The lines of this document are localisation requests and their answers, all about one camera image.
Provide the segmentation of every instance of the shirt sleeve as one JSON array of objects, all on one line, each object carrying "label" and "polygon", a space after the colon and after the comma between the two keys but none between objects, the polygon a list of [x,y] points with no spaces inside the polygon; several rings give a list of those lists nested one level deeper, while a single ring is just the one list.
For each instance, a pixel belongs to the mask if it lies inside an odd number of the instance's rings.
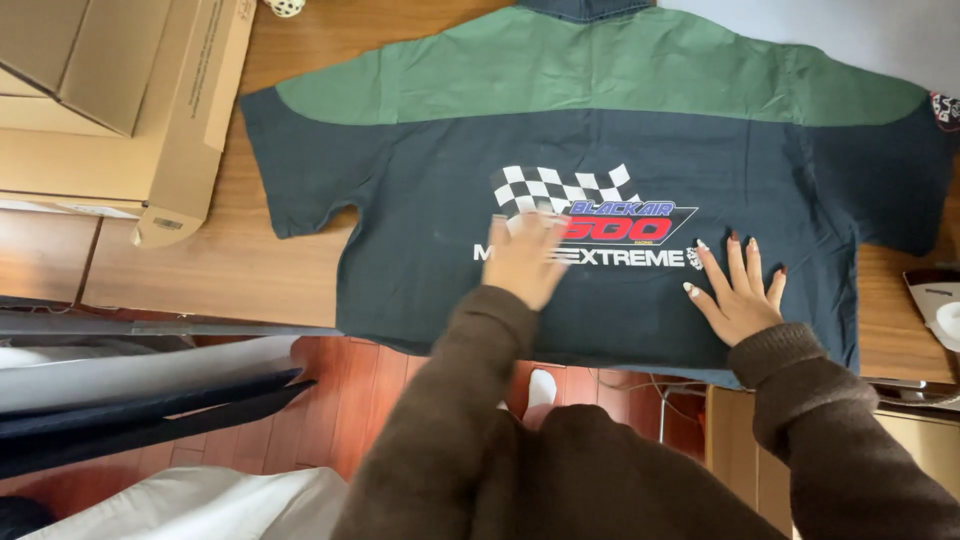
[{"label": "shirt sleeve", "polygon": [[315,233],[337,210],[362,208],[396,128],[393,56],[384,48],[241,98],[274,232]]},{"label": "shirt sleeve", "polygon": [[933,249],[952,178],[954,140],[928,102],[881,126],[806,128],[817,198],[859,242],[916,256]]}]

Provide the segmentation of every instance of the green shoulder panel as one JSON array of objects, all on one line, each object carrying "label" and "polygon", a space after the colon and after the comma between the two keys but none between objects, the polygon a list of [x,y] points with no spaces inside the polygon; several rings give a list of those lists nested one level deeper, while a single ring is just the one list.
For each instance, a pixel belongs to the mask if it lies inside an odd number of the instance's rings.
[{"label": "green shoulder panel", "polygon": [[590,25],[505,8],[276,89],[303,116],[349,125],[569,109],[879,125],[926,96],[813,47],[748,39],[660,8]]}]

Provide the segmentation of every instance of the hand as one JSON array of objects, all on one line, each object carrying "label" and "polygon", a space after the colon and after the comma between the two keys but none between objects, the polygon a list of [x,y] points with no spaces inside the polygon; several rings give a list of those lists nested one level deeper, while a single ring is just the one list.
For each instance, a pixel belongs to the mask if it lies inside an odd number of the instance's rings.
[{"label": "hand", "polygon": [[[549,218],[552,227],[543,219]],[[560,245],[567,225],[553,215],[530,212],[523,215],[519,230],[511,237],[507,220],[495,215],[490,225],[491,256],[483,265],[483,284],[514,293],[533,311],[550,301],[567,265],[550,259]]]},{"label": "hand", "polygon": [[783,323],[780,297],[786,286],[786,266],[774,273],[773,284],[764,294],[760,250],[756,240],[751,238],[747,244],[747,266],[744,268],[740,239],[734,231],[727,240],[731,287],[710,249],[700,240],[697,240],[697,245],[697,255],[704,264],[717,300],[713,302],[710,295],[691,283],[684,283],[684,289],[724,343],[733,347],[759,331]]}]

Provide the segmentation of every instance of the checkered flag graphic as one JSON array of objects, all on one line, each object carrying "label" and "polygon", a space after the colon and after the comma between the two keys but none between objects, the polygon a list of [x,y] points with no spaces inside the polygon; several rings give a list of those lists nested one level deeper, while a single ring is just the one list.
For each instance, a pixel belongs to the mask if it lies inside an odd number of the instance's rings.
[{"label": "checkered flag graphic", "polygon": [[564,213],[573,201],[594,203],[638,203],[640,195],[630,180],[626,165],[607,174],[576,173],[575,179],[562,179],[554,169],[543,167],[504,167],[491,177],[493,195],[507,216],[512,232],[524,212],[548,206]]}]

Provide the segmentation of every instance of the barcode label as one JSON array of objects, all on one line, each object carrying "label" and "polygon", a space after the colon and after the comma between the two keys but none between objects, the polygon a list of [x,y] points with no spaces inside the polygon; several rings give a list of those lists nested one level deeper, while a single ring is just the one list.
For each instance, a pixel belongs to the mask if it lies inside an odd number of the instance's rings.
[{"label": "barcode label", "polygon": [[180,227],[183,227],[182,223],[177,223],[176,221],[170,221],[169,219],[163,219],[162,217],[154,218],[154,225],[162,227],[164,229],[169,229],[171,231],[179,231]]}]

